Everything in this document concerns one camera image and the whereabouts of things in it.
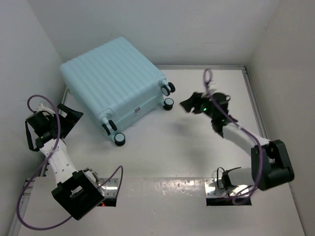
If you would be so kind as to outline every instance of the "black bracket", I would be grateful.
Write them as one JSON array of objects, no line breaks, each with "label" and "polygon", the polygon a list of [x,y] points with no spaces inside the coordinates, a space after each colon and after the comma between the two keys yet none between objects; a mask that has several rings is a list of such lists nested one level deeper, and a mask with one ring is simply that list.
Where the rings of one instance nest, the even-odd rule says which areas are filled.
[{"label": "black bracket", "polygon": [[[252,178],[256,181],[259,168],[258,146],[251,150]],[[262,191],[294,180],[294,171],[285,144],[280,140],[262,146],[263,168],[258,188]]]},{"label": "black bracket", "polygon": [[[79,186],[82,189],[77,193],[72,193]],[[67,181],[58,183],[52,195],[76,220],[80,220],[105,200],[100,187],[83,171],[74,172]]]},{"label": "black bracket", "polygon": [[[42,148],[46,142],[57,138],[58,129],[56,116],[59,116],[60,119],[60,138],[64,139],[83,115],[82,112],[70,109],[61,103],[57,107],[66,113],[65,117],[61,116],[60,114],[52,115],[47,111],[39,111],[26,118],[26,138],[31,151],[39,151],[39,149]],[[28,124],[34,129],[35,134],[38,136],[38,138],[35,140],[36,147],[33,145],[32,135],[30,133]]]}]

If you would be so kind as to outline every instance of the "ribbed suitcase shell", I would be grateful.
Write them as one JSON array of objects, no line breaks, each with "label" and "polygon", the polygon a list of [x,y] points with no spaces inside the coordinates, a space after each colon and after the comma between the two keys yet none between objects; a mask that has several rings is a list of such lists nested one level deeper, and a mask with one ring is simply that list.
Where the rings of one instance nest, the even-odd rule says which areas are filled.
[{"label": "ribbed suitcase shell", "polygon": [[168,85],[165,75],[123,37],[67,61],[60,70],[71,94],[106,136],[102,125],[110,128],[112,140],[162,104],[161,86]]}]

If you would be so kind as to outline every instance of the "white floor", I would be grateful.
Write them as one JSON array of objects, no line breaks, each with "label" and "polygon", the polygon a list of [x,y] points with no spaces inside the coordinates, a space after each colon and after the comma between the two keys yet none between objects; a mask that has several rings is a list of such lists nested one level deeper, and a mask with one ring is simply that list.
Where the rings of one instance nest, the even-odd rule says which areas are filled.
[{"label": "white floor", "polygon": [[[208,117],[186,114],[177,105],[194,91],[203,91],[202,72],[165,70],[177,90],[170,96],[173,110],[158,108],[140,119],[124,131],[123,147],[107,140],[85,114],[65,140],[68,154],[78,170],[90,167],[101,177],[124,166],[117,207],[97,207],[82,220],[47,232],[22,227],[19,236],[304,235],[288,184],[257,192],[252,206],[206,206],[203,177],[211,177],[218,166],[251,164],[245,152],[212,130]],[[216,70],[214,79],[218,90],[231,96],[230,113],[258,133],[242,71]],[[65,104],[82,111],[71,95]],[[51,196],[52,174],[36,180],[25,215],[38,227],[67,217]]]}]

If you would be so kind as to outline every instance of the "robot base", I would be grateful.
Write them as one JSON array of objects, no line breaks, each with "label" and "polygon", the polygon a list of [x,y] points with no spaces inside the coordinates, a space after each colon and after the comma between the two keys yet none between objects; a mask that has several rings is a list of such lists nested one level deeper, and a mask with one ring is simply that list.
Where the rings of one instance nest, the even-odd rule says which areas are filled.
[{"label": "robot base", "polygon": [[[204,183],[207,206],[235,206],[230,198],[247,187],[247,185],[238,185],[228,190],[219,189],[217,178],[205,178]],[[221,178],[219,178],[219,187],[222,188]],[[242,193],[248,193],[251,189],[252,187]],[[241,206],[251,206],[252,202],[248,194],[238,197],[236,202],[244,201],[245,198],[248,198],[248,200]]]}]

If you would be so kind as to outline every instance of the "metal mounting plate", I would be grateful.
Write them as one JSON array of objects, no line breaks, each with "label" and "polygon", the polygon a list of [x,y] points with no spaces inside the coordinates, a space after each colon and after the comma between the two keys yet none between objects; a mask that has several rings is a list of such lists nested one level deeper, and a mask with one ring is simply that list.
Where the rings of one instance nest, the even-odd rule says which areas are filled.
[{"label": "metal mounting plate", "polygon": [[[100,182],[104,182],[107,180],[106,178],[100,178]],[[118,190],[118,178],[112,178],[106,184],[104,184],[101,189],[104,193],[105,198],[116,198],[117,190]]]},{"label": "metal mounting plate", "polygon": [[[239,191],[246,188],[247,185],[238,185],[232,189],[219,189],[217,185],[217,181],[219,181],[219,187],[223,188],[221,183],[221,178],[217,180],[217,178],[205,178],[205,194],[207,199],[208,206],[233,206],[230,201],[230,197],[235,196]],[[249,197],[249,191],[252,190],[252,186],[244,191],[242,194],[246,194],[244,196],[238,197],[238,199],[242,200]],[[249,199],[245,205],[252,205],[251,200]]]}]

